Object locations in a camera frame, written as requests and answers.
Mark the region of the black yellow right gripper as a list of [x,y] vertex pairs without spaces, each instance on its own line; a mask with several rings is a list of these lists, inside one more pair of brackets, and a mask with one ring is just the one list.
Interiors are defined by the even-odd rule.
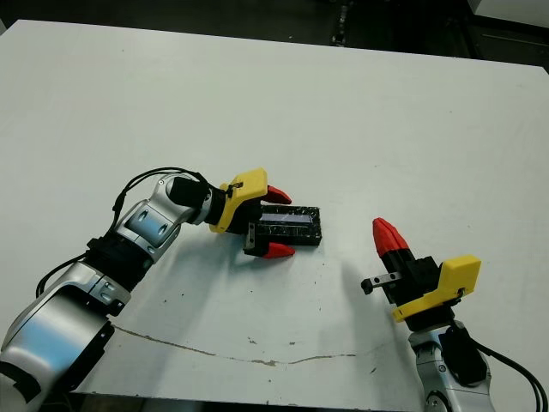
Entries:
[[474,291],[481,261],[465,255],[436,264],[432,257],[414,257],[396,227],[383,218],[372,222],[372,230],[387,273],[364,279],[364,293],[381,288],[395,306],[394,321],[412,332],[448,324],[454,318],[451,307]]

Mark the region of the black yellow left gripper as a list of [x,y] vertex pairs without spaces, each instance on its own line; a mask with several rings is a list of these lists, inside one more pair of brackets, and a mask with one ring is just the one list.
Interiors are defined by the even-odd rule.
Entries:
[[240,173],[230,183],[211,189],[208,212],[209,229],[213,233],[244,235],[244,253],[256,258],[286,258],[295,254],[289,245],[267,242],[254,245],[250,231],[259,221],[261,200],[266,203],[289,205],[292,199],[281,189],[268,185],[268,175],[263,168]]

